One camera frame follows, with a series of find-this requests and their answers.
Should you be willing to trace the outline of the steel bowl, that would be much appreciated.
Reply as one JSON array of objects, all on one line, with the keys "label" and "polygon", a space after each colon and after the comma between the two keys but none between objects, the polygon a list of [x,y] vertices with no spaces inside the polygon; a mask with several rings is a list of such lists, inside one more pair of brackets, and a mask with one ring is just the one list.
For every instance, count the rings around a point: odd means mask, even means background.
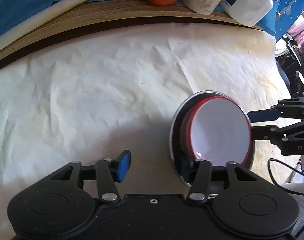
[{"label": "steel bowl", "polygon": [[[180,127],[181,127],[183,118],[188,113],[188,111],[192,108],[192,106],[194,106],[197,102],[199,102],[202,99],[209,98],[211,96],[224,96],[224,97],[227,97],[227,98],[233,100],[231,97],[229,97],[221,92],[204,90],[204,91],[200,91],[200,92],[197,92],[197,93],[189,96],[183,103],[181,103],[181,105],[179,106],[179,108],[177,109],[177,111],[174,114],[174,117],[173,117],[173,120],[171,123],[171,127],[170,127],[169,150],[170,150],[171,159],[173,161],[173,166],[179,177],[180,177],[180,164],[181,164],[180,159],[186,158],[188,161],[196,160],[196,159],[192,159],[191,157],[187,156],[183,152],[183,150],[181,149],[181,146],[180,146]],[[245,168],[251,168],[251,166],[253,164],[253,160],[254,160],[254,150],[255,150],[255,143],[252,140],[249,155],[248,155],[246,161],[243,164],[241,164]]]}]

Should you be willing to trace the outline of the wooden cutting board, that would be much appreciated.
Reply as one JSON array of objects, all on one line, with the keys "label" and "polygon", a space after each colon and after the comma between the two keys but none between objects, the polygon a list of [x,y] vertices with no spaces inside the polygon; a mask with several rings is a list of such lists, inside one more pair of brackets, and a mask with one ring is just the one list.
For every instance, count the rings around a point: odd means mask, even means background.
[{"label": "wooden cutting board", "polygon": [[155,6],[143,0],[88,2],[43,24],[0,51],[0,69],[48,46],[99,31],[152,23],[239,23],[224,12],[201,15],[180,5]]}]

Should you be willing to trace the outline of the white rolling pin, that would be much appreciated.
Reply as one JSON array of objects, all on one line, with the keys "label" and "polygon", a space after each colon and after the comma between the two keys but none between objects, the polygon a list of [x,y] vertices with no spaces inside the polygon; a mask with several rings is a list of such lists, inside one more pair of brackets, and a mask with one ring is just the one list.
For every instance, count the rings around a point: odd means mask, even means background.
[{"label": "white rolling pin", "polygon": [[61,0],[36,13],[0,36],[0,51],[8,45],[88,0]]}]

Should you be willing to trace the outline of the cream paper table cover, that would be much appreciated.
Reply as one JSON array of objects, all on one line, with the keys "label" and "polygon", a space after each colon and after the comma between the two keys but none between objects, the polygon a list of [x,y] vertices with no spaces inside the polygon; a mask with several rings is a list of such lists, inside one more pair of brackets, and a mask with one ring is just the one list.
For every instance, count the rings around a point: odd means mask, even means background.
[{"label": "cream paper table cover", "polygon": [[11,198],[63,165],[131,151],[121,194],[186,194],[170,161],[170,123],[202,90],[245,111],[290,96],[263,31],[151,24],[104,31],[30,54],[0,70],[0,239],[14,232]]}]

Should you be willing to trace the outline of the blue dotted fabric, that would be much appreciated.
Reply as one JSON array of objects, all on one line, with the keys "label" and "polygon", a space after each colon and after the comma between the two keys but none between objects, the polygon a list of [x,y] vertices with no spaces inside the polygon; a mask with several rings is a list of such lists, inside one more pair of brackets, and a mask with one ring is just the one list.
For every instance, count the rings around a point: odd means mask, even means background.
[{"label": "blue dotted fabric", "polygon": [[274,1],[271,11],[258,23],[265,32],[279,41],[304,11],[304,0]]}]

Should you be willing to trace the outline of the white red-rimmed bowl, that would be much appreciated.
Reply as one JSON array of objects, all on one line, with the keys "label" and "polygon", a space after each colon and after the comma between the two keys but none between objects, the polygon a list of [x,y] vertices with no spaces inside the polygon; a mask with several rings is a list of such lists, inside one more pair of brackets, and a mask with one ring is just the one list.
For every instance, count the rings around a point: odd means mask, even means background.
[{"label": "white red-rimmed bowl", "polygon": [[211,96],[197,102],[183,118],[180,127],[180,146],[192,159],[211,161],[211,154],[223,151],[223,110],[240,112],[238,105],[224,96]]},{"label": "white red-rimmed bowl", "polygon": [[224,96],[211,96],[188,112],[184,141],[187,156],[207,160],[214,166],[228,161],[243,164],[250,152],[251,125],[243,110]]}]

